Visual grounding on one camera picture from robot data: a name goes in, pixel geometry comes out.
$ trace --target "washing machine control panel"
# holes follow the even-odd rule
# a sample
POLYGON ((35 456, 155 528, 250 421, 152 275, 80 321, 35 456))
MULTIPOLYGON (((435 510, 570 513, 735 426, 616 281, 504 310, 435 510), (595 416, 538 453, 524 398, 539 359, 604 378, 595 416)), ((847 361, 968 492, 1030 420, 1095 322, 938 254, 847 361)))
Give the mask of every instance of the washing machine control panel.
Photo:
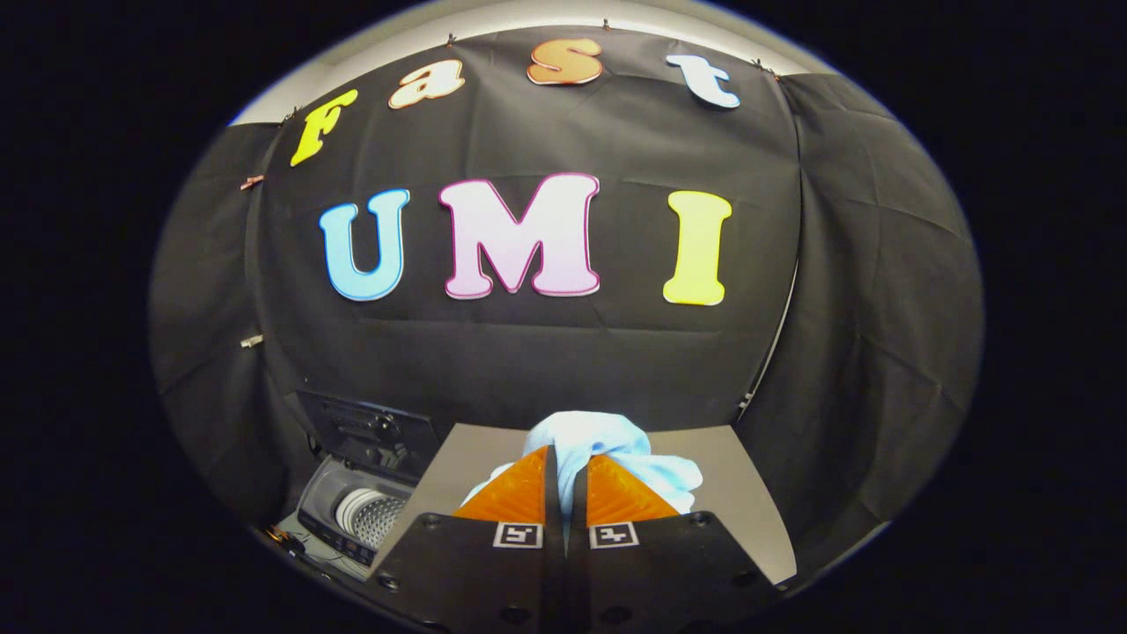
POLYGON ((298 511, 298 521, 301 523, 301 526, 305 527, 311 535, 321 542, 325 542, 341 555, 360 563, 361 565, 372 565, 372 560, 375 557, 375 551, 372 548, 369 548, 355 539, 332 530, 328 526, 317 521, 313 516, 303 510, 298 511))

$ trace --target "washing machine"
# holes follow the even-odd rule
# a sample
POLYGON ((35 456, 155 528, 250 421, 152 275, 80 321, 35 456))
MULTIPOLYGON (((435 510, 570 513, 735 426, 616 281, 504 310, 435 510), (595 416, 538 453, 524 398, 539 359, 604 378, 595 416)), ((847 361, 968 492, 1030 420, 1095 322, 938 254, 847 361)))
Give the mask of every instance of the washing machine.
POLYGON ((277 528, 314 563, 366 581, 442 443, 425 416, 308 392, 298 400, 327 456, 277 528))

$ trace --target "yellow letter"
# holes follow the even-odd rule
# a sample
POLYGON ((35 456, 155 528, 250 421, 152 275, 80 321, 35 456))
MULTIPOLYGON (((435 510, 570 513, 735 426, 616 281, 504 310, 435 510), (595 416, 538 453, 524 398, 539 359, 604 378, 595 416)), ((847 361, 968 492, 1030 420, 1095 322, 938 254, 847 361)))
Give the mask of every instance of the yellow letter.
POLYGON ((665 283, 665 300, 716 305, 724 300, 724 284, 717 279, 720 225, 731 215, 731 205, 706 191, 673 191, 669 206, 681 217, 681 238, 677 267, 665 283))
POLYGON ((301 141, 298 142, 298 151, 290 159, 290 167, 308 159, 317 153, 323 144, 321 134, 332 132, 337 119, 340 118, 340 108, 356 100, 356 89, 345 92, 331 101, 319 106, 305 116, 305 130, 301 133, 301 141))

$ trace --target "yellow letter i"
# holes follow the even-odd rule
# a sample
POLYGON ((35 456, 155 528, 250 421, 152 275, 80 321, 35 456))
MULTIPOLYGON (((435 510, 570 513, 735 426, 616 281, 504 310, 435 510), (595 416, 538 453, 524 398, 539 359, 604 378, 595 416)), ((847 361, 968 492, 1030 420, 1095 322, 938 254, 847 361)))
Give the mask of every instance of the yellow letter i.
POLYGON ((663 294, 671 303, 716 305, 724 300, 724 284, 717 278, 720 225, 731 215, 731 204, 706 191, 673 191, 669 206, 681 217, 681 236, 677 267, 663 294))

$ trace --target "orange letter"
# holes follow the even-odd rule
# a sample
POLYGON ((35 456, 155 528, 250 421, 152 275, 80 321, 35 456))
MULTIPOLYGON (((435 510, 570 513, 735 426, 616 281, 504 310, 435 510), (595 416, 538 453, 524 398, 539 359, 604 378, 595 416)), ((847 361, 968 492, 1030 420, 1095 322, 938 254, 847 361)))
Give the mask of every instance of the orange letter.
POLYGON ((603 48, 594 39, 552 39, 532 50, 529 79, 541 86, 586 83, 603 74, 603 64, 594 59, 603 48))

